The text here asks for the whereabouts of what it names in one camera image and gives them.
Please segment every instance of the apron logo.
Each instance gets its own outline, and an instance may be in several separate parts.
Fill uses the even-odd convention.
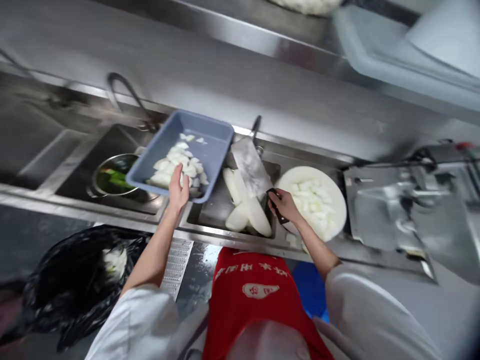
[[[260,285],[249,282],[243,285],[242,290],[247,298],[263,299],[266,298],[267,295],[274,293],[279,289],[280,286],[278,285]]]

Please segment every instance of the metal drain grate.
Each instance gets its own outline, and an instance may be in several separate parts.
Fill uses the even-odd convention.
[[[170,294],[174,301],[177,301],[193,245],[194,242],[190,240],[173,239],[171,241],[168,262],[166,263],[160,290]]]

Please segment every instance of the hand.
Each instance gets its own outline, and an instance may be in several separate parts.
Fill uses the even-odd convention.
[[[189,201],[190,188],[188,175],[183,176],[183,187],[180,185],[180,177],[182,176],[183,165],[179,163],[173,175],[171,176],[170,184],[168,185],[168,191],[170,192],[169,207],[172,207],[175,211],[180,212],[185,204]]]
[[[292,194],[279,188],[276,188],[275,191],[280,195],[280,198],[273,192],[268,193],[268,197],[270,198],[268,201],[268,206],[270,207],[273,215],[275,215],[275,210],[272,208],[272,202],[276,205],[280,214],[282,214],[292,223],[296,224],[302,221],[304,218],[297,209],[294,199],[292,198]]]

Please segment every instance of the green vegetable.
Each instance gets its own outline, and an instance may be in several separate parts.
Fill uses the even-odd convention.
[[[101,169],[101,173],[109,175],[108,182],[126,189],[135,189],[135,186],[129,185],[125,181],[125,174],[110,168]]]

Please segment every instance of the knife handle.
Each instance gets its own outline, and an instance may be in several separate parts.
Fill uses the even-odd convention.
[[[283,225],[285,223],[288,223],[290,220],[288,220],[285,216],[283,216],[280,213],[279,209],[277,208],[277,205],[275,205],[275,203],[272,200],[270,200],[269,193],[274,193],[279,199],[282,199],[282,196],[273,187],[266,191],[266,196],[268,197],[268,201],[270,201],[271,207],[273,208],[273,210],[275,210],[276,218],[278,219],[280,224]]]

